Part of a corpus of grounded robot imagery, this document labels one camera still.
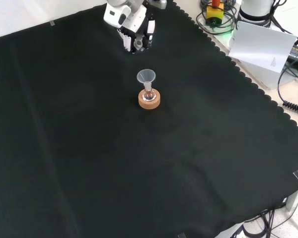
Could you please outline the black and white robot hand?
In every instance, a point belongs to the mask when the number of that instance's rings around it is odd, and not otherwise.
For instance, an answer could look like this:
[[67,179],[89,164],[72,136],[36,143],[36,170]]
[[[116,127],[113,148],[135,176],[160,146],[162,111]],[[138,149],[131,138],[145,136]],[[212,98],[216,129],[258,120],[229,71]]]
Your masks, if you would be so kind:
[[155,20],[147,5],[145,0],[108,0],[106,4],[104,21],[117,29],[124,49],[132,54],[152,45]]

